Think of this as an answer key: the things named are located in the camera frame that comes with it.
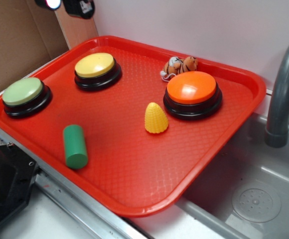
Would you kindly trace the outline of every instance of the black object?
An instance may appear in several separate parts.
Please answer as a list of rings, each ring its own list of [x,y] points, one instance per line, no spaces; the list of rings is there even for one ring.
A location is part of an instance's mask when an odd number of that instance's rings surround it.
[[[18,106],[9,106],[4,101],[4,111],[11,118],[23,118],[27,116],[31,116],[42,109],[44,109],[52,99],[52,93],[48,86],[46,86],[41,81],[43,88],[39,92],[39,94],[32,100],[18,105]]]
[[[121,67],[114,59],[113,67],[106,73],[97,76],[84,78],[77,75],[75,71],[75,83],[84,91],[99,91],[115,84],[122,75]]]
[[[14,144],[0,146],[0,225],[28,205],[37,169]]]
[[[95,12],[93,0],[63,0],[66,12],[70,16],[91,19]]]
[[[185,105],[172,100],[166,89],[163,103],[169,114],[175,118],[181,120],[199,120],[214,114],[221,107],[222,91],[218,84],[216,84],[216,91],[211,98],[198,104]]]

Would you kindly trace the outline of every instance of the sink basin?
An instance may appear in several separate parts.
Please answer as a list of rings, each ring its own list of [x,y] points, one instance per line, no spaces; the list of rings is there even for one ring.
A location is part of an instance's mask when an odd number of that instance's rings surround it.
[[[265,145],[265,124],[253,114],[178,202],[228,238],[289,238],[289,142]]]

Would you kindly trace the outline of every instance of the tiger toy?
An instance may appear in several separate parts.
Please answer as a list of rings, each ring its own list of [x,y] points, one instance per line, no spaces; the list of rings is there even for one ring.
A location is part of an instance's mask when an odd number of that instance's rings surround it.
[[[179,58],[173,56],[165,64],[163,70],[160,72],[163,81],[169,81],[174,76],[187,71],[196,71],[198,60],[196,57],[188,56],[187,58]]]

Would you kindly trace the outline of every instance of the red tray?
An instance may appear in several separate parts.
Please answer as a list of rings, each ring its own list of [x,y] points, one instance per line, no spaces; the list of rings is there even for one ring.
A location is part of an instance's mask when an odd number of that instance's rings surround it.
[[[105,90],[81,91],[74,82],[75,64],[96,52],[112,54],[123,76]],[[112,36],[88,40],[32,75],[53,93],[43,111],[11,119],[0,97],[0,128],[116,214],[151,215],[180,197],[266,93],[259,76],[198,59],[198,70],[218,82],[222,107],[198,121],[167,114],[167,131],[150,134],[145,109],[150,102],[163,108],[167,83],[159,73],[171,56],[186,57]],[[85,133],[89,162],[80,170],[65,165],[62,132],[70,124]]]

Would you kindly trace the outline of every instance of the green block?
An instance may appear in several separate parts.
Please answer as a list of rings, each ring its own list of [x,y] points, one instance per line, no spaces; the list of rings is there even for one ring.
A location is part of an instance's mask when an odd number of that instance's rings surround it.
[[[76,124],[65,127],[64,146],[66,165],[72,169],[80,169],[87,165],[88,156],[83,129]]]

